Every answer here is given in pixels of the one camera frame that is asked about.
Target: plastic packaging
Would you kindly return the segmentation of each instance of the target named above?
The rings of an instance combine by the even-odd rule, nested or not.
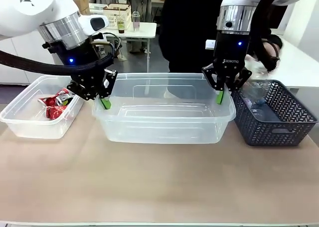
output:
[[[44,75],[23,90],[0,113],[0,121],[19,137],[59,139],[64,136],[79,113],[84,100],[75,96],[56,120],[46,117],[46,107],[38,99],[55,95],[66,87],[68,76]]]
[[[258,104],[263,102],[267,87],[264,87],[261,83],[253,82],[252,80],[252,82],[246,82],[243,85],[241,92],[252,104]]]
[[[268,71],[263,63],[248,54],[245,57],[245,68],[252,72],[250,79],[265,80],[268,77]]]
[[[221,140],[236,109],[225,89],[223,103],[202,74],[119,74],[105,110],[93,107],[107,138],[118,142],[204,144]]]

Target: person in black clothing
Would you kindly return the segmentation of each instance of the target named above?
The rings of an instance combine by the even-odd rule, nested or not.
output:
[[[165,0],[159,46],[174,73],[201,73],[212,63],[206,40],[216,39],[223,0]]]
[[[132,12],[138,11],[140,14],[140,22],[152,21],[152,0],[128,0],[131,4]],[[139,39],[132,41],[130,53],[140,53],[147,49],[147,42],[140,42]]]

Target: beige table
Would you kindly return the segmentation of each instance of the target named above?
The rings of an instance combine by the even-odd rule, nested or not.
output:
[[[319,223],[319,149],[109,142],[85,103],[61,140],[0,137],[0,220],[78,225]]]

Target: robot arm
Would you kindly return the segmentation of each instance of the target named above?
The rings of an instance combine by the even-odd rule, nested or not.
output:
[[[239,89],[251,75],[245,69],[245,56],[251,42],[258,59],[268,71],[277,60],[266,52],[261,29],[271,4],[286,5],[298,0],[232,0],[221,8],[212,68],[203,72],[211,86],[223,90]],[[49,65],[0,51],[0,63],[14,68],[52,75],[70,75],[68,89],[85,100],[111,94],[117,72],[105,70],[113,55],[100,59],[93,35],[108,25],[105,16],[82,16],[73,0],[0,0],[0,39],[19,36],[38,29],[46,41],[43,48],[56,53],[64,65]],[[212,78],[217,74],[217,81]]]
[[[64,65],[50,65],[0,51],[0,63],[35,73],[68,75],[68,88],[85,100],[111,94],[117,72],[105,70],[113,55],[100,59],[94,33],[107,27],[103,15],[81,15],[73,0],[0,0],[1,38],[15,37],[38,29],[46,43],[43,48],[56,53]]]
[[[212,88],[222,91],[226,84],[230,91],[237,90],[252,72],[245,68],[248,45],[268,72],[276,68],[278,57],[271,57],[262,41],[265,20],[272,4],[287,5],[298,0],[225,0],[217,22],[214,61],[203,68]]]

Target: black jacket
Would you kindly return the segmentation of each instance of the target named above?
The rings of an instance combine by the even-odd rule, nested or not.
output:
[[[159,35],[164,58],[180,66],[208,65],[212,53],[205,50],[205,43],[208,39],[216,39],[222,1],[165,0]]]

